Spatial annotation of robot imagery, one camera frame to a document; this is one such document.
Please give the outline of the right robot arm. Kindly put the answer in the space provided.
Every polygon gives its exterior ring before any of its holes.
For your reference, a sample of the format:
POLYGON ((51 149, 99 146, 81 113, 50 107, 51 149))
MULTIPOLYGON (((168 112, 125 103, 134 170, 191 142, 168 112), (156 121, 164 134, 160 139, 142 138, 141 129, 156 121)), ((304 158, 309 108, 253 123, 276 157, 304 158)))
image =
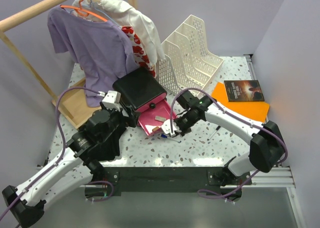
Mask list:
POLYGON ((216 124, 235 134, 249 145, 249 152, 233 157, 213 178, 221 185, 235 184, 242 175, 251 171, 268 173, 288 157, 278 125, 272 121, 262 123, 240 115, 204 93, 197 98, 187 88, 180 91, 174 102, 185 110, 183 116, 170 117, 168 133, 170 136, 184 136, 200 120, 216 124))

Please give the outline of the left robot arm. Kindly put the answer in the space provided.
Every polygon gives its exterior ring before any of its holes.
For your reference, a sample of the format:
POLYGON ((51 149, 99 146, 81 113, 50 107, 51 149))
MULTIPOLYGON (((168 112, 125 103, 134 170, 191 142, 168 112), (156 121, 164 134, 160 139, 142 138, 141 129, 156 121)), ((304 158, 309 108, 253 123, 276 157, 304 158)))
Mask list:
POLYGON ((120 155, 119 139, 127 127, 136 127, 140 113, 130 109, 102 108, 78 129, 61 152, 25 184, 7 186, 2 195, 21 227, 30 227, 44 214, 48 198, 45 194, 65 174, 78 165, 88 170, 86 178, 100 183, 105 172, 102 161, 113 161, 120 155))

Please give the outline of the pink top drawer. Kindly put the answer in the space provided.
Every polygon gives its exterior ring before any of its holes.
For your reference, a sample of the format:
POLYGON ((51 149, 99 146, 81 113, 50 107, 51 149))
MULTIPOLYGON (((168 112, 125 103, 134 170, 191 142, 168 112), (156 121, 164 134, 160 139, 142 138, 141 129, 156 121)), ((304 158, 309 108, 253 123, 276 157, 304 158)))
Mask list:
POLYGON ((137 108, 136 111, 142 113, 142 112, 146 111, 149 108, 154 109, 156 107, 156 104, 158 102, 160 102, 161 100, 163 100, 166 96, 167 96, 166 93, 162 93, 162 94, 154 97, 152 100, 147 101, 145 104, 143 104, 142 106, 137 108))

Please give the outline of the grey worn eraser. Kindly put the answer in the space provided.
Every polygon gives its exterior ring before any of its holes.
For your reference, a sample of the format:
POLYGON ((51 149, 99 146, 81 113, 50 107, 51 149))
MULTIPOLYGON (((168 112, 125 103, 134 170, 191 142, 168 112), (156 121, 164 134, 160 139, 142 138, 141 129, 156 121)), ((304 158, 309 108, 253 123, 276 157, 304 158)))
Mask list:
POLYGON ((155 117, 155 120, 160 121, 160 122, 165 122, 165 121, 166 121, 166 118, 161 117, 161 116, 156 116, 156 117, 155 117))

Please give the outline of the black drawer cabinet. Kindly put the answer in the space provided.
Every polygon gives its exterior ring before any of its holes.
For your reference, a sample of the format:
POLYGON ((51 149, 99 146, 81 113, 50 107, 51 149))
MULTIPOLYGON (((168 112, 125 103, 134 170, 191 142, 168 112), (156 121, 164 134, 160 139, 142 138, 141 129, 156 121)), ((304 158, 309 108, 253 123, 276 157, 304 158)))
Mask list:
POLYGON ((120 103, 137 112, 146 111, 167 96, 162 85, 142 67, 118 79, 112 87, 120 93, 120 103))

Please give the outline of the pink drawer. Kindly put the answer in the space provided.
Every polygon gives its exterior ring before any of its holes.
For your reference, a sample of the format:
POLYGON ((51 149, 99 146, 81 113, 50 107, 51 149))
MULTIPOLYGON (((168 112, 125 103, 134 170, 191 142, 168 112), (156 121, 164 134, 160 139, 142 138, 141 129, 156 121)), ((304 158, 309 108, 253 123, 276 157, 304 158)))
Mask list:
POLYGON ((138 124, 147 136, 153 135, 161 131, 161 126, 169 120, 170 113, 169 103, 166 100, 161 100, 155 105, 155 108, 149 108, 140 114, 138 124))
POLYGON ((158 102, 160 102, 161 100, 163 100, 166 96, 167 96, 166 93, 162 93, 162 94, 154 97, 152 100, 147 101, 145 104, 143 104, 142 106, 137 108, 136 111, 142 113, 142 112, 146 111, 149 108, 154 109, 156 107, 156 104, 158 102))

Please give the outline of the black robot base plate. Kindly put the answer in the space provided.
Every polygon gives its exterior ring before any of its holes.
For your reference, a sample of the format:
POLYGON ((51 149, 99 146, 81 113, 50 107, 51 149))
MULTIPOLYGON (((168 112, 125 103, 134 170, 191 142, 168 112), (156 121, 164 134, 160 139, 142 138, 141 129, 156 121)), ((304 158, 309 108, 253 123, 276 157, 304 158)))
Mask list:
POLYGON ((105 167, 104 178, 94 178, 85 186, 87 198, 120 196, 123 192, 178 192, 226 194, 228 185, 251 184, 250 173, 226 176, 223 167, 105 167))

